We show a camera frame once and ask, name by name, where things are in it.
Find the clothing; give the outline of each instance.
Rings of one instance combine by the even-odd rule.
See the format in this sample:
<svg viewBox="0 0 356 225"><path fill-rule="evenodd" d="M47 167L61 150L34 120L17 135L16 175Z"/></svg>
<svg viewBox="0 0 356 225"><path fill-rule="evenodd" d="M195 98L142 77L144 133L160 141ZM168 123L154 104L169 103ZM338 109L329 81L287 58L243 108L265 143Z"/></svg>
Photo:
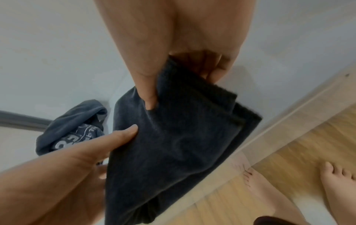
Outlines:
<svg viewBox="0 0 356 225"><path fill-rule="evenodd" d="M104 135L106 108L97 100L80 103L55 119L36 139L36 153L46 153Z"/></svg>
<svg viewBox="0 0 356 225"><path fill-rule="evenodd" d="M223 163L261 121L237 95L169 59L147 111L136 88L116 103L114 130L139 127L110 154L106 225L150 223Z"/></svg>
<svg viewBox="0 0 356 225"><path fill-rule="evenodd" d="M296 224L273 216L261 216L255 220L253 225L296 225Z"/></svg>

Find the folded cloth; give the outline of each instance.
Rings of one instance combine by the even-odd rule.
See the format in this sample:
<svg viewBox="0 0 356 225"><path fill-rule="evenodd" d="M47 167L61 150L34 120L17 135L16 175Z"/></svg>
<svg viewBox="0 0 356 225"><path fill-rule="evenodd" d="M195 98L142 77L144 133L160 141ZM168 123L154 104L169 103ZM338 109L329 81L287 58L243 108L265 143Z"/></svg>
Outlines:
<svg viewBox="0 0 356 225"><path fill-rule="evenodd" d="M261 121L237 95L169 59L147 111L136 88L116 103L114 130L137 124L133 141L110 154L106 225L150 223L202 181Z"/></svg>
<svg viewBox="0 0 356 225"><path fill-rule="evenodd" d="M106 108L97 100L80 103L52 121L36 139L37 155L104 135L102 124L107 113Z"/></svg>

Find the towel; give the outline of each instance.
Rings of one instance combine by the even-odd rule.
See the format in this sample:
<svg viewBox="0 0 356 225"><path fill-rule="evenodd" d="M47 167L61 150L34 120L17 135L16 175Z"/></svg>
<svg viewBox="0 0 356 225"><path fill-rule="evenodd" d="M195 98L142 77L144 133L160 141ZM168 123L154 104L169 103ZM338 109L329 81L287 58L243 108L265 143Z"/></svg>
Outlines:
<svg viewBox="0 0 356 225"><path fill-rule="evenodd" d="M261 121L237 95L169 59L147 111L136 88L116 103L114 130L138 134L110 154L106 225L151 223L223 163Z"/></svg>
<svg viewBox="0 0 356 225"><path fill-rule="evenodd" d="M37 155L69 147L104 135L106 108L97 100L87 100L52 121L36 139Z"/></svg>

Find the bare foot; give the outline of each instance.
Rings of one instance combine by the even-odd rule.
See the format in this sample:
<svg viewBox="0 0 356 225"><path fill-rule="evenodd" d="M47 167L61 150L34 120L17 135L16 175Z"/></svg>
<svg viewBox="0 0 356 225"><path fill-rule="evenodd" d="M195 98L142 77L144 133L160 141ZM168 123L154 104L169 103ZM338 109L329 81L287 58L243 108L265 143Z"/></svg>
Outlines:
<svg viewBox="0 0 356 225"><path fill-rule="evenodd" d="M320 168L327 200L339 225L356 223L356 176L340 165L325 162Z"/></svg>
<svg viewBox="0 0 356 225"><path fill-rule="evenodd" d="M247 188L258 199L273 208L274 217L278 217L298 225L307 224L299 209L280 191L278 191L262 174L253 168L243 173Z"/></svg>

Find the fingernail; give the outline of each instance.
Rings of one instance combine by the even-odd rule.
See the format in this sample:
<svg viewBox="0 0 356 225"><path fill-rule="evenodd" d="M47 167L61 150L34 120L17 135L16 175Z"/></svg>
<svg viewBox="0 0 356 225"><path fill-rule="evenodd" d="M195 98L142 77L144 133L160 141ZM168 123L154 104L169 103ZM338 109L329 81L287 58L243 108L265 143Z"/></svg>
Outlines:
<svg viewBox="0 0 356 225"><path fill-rule="evenodd" d="M127 128L125 130L125 132L127 132L127 133L136 133L137 130L138 130L138 126L136 124L134 124L134 125L130 126L129 128Z"/></svg>

